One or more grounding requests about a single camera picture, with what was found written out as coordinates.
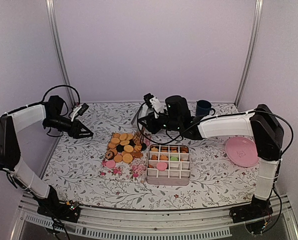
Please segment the green sandwich cookie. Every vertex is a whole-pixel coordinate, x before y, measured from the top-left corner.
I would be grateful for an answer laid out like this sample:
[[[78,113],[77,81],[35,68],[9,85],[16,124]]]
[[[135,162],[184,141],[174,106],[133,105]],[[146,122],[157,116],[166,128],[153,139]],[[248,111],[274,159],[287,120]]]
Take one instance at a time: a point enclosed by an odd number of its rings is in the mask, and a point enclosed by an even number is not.
[[[170,157],[170,161],[178,161],[178,158],[175,156]]]

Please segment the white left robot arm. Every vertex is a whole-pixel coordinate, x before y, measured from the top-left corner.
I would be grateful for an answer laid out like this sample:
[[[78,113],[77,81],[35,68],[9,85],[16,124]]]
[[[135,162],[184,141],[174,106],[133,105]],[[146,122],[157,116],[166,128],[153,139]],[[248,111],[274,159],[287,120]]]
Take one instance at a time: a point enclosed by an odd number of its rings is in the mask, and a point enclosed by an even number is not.
[[[61,114],[63,105],[61,97],[52,95],[48,101],[29,104],[0,116],[0,171],[6,172],[12,183],[31,192],[52,217],[63,213],[63,204],[56,190],[39,178],[23,160],[17,133],[41,122],[45,129],[54,128],[73,139],[92,137],[93,132],[76,118],[88,109],[88,105],[84,103],[76,107],[71,118]]]

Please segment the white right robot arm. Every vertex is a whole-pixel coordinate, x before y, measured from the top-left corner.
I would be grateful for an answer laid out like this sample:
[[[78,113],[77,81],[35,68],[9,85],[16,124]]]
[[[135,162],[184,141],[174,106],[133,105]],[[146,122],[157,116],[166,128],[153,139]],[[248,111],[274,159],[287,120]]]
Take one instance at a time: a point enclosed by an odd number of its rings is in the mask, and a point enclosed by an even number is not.
[[[184,97],[173,95],[161,104],[150,93],[144,96],[144,103],[135,115],[137,126],[151,134],[175,131],[180,137],[196,141],[229,137],[225,151],[233,163],[241,167],[247,161],[259,164],[257,185],[247,208],[251,218],[258,218],[266,211],[278,177],[284,138],[278,120],[265,104],[247,112],[208,115],[198,111],[192,116]]]

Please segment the silver white tongs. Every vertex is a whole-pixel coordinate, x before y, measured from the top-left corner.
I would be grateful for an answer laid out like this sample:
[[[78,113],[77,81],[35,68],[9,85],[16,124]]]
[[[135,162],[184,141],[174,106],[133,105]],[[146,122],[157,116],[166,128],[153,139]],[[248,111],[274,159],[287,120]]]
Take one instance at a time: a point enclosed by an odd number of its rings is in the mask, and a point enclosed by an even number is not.
[[[136,146],[142,146],[146,137],[144,126],[139,123],[139,120],[141,117],[146,116],[147,110],[147,106],[141,105],[131,121],[131,124],[137,127],[137,132],[133,135],[133,142]]]

